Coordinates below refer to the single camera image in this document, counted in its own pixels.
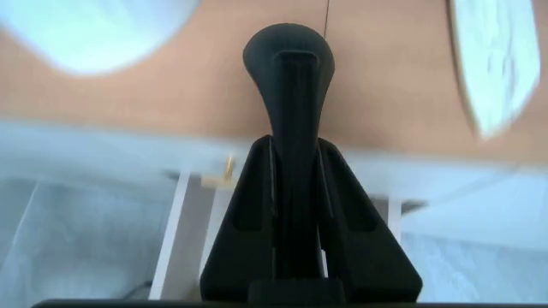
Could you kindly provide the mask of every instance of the black lever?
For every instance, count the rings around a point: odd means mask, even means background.
[[[314,30],[279,24],[251,38],[243,61],[265,102],[277,154],[277,278],[318,278],[321,260],[311,194],[333,55]]]

